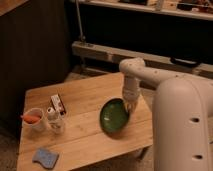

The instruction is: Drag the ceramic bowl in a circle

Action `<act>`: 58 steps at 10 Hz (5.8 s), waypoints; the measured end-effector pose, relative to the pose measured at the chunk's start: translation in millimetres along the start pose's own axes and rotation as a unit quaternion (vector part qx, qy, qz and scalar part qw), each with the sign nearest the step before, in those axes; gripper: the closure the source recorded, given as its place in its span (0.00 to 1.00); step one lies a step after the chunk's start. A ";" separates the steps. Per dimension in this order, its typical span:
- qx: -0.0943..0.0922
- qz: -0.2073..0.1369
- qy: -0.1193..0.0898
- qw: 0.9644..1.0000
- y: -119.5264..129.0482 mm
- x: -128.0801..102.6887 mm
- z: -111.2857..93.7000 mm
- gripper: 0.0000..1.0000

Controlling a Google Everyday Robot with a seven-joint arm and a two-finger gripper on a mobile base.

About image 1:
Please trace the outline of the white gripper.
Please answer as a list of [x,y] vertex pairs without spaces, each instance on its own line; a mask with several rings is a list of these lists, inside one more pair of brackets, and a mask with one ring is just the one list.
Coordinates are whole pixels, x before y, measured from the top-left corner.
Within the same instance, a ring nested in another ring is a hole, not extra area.
[[138,104],[139,96],[140,96],[139,89],[134,89],[134,90],[123,89],[122,90],[122,97],[125,102],[125,107],[129,113],[133,113],[135,111]]

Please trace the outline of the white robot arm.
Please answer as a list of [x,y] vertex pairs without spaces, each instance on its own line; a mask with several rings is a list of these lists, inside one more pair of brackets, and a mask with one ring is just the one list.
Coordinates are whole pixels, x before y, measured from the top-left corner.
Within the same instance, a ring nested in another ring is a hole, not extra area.
[[122,96],[135,110],[141,81],[156,88],[152,106],[154,171],[213,171],[208,118],[213,116],[213,80],[148,67],[141,58],[125,59]]

